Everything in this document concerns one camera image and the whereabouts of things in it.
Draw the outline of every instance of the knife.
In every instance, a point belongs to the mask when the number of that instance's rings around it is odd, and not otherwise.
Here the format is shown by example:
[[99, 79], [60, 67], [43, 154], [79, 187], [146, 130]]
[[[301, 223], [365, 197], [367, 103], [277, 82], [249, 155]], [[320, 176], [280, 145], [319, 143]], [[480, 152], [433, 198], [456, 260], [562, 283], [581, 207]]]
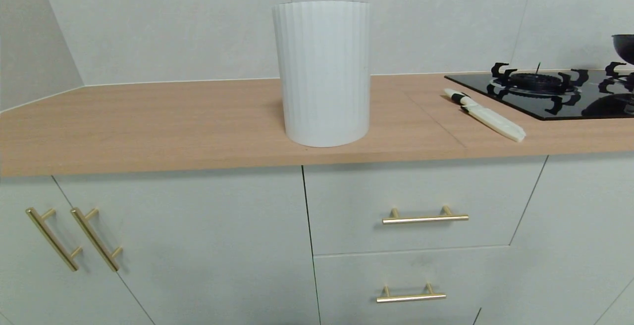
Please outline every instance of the knife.
[[500, 133], [504, 137], [507, 137], [516, 142], [521, 142], [526, 137], [526, 132], [522, 127], [514, 124], [510, 120], [498, 115], [498, 113], [480, 106], [476, 101], [473, 101], [466, 93], [451, 90], [451, 88], [444, 89], [446, 95], [457, 104], [460, 104], [460, 108], [466, 113], [469, 113], [471, 117], [484, 123], [489, 128]]

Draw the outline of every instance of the backsplash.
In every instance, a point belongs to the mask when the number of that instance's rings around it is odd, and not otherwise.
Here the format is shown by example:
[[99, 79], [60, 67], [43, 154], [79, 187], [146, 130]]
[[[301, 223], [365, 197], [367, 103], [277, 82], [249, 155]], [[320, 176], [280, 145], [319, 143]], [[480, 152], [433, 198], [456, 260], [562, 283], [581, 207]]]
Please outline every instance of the backsplash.
[[[271, 7], [300, 0], [50, 0], [86, 85], [278, 77]], [[634, 0], [364, 0], [373, 74], [602, 67]]]
[[0, 110], [83, 86], [48, 0], [0, 0]]

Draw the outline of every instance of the drawer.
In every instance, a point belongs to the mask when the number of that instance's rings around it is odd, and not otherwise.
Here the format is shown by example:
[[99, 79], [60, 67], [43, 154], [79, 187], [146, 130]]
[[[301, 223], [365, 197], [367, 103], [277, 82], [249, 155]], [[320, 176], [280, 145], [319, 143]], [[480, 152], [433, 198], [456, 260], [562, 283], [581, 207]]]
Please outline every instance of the drawer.
[[[509, 244], [545, 157], [304, 167], [315, 255]], [[433, 217], [467, 221], [383, 225]]]
[[[315, 257], [322, 325], [473, 325], [509, 246]], [[421, 295], [426, 283], [439, 300], [378, 303]]]

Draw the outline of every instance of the brass bar handle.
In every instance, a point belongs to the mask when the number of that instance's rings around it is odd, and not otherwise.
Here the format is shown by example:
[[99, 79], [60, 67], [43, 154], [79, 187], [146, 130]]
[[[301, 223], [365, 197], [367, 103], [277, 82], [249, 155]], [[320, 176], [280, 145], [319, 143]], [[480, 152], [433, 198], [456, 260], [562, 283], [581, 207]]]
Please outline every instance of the brass bar handle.
[[55, 209], [50, 209], [41, 216], [34, 208], [28, 208], [26, 212], [27, 215], [29, 215], [31, 221], [33, 221], [38, 230], [42, 233], [44, 238], [46, 238], [46, 241], [51, 244], [51, 246], [61, 257], [64, 263], [66, 263], [68, 268], [70, 268], [71, 271], [77, 271], [79, 269], [79, 265], [77, 264], [77, 262], [75, 262], [74, 258], [75, 256], [79, 255], [79, 253], [82, 251], [82, 248], [77, 247], [74, 251], [72, 251], [72, 253], [69, 254], [64, 246], [61, 245], [57, 237], [55, 237], [51, 229], [48, 228], [48, 226], [46, 225], [46, 219], [55, 214]]
[[449, 206], [442, 206], [442, 214], [438, 216], [423, 216], [423, 217], [400, 217], [398, 209], [393, 208], [390, 213], [390, 217], [383, 219], [383, 225], [399, 225], [402, 223], [419, 223], [419, 222], [434, 222], [434, 221], [468, 221], [469, 215], [459, 214], [454, 215], [451, 213]]
[[401, 295], [401, 296], [391, 296], [390, 289], [385, 286], [383, 287], [383, 293], [385, 296], [379, 296], [376, 298], [376, 302], [379, 304], [382, 303], [402, 303], [402, 302], [419, 302], [421, 300], [442, 300], [446, 299], [447, 295], [445, 293], [434, 293], [434, 289], [430, 283], [427, 283], [425, 289], [429, 292], [428, 294], [418, 294], [418, 295]]
[[110, 269], [112, 271], [118, 271], [119, 266], [115, 258], [117, 258], [119, 253], [123, 251], [123, 248], [117, 247], [117, 249], [114, 250], [113, 253], [110, 253], [102, 240], [97, 237], [95, 229], [89, 223], [89, 220], [97, 215], [97, 213], [99, 213], [99, 210], [97, 208], [94, 208], [90, 210], [88, 214], [84, 215], [78, 208], [73, 208], [72, 210], [70, 210], [70, 213], [73, 214], [73, 217], [75, 217], [81, 229], [84, 230], [86, 237], [88, 237], [88, 239], [93, 243], [93, 246], [97, 248], [97, 252], [99, 252], [99, 254], [104, 258], [104, 261], [106, 262], [106, 264], [108, 264]]

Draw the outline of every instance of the black pot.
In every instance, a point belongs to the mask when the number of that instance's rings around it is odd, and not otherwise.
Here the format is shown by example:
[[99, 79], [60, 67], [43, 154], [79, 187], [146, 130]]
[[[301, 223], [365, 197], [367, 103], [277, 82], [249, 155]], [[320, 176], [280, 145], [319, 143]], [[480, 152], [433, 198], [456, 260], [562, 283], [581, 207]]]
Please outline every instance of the black pot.
[[634, 65], [634, 34], [613, 35], [614, 49], [626, 62]]

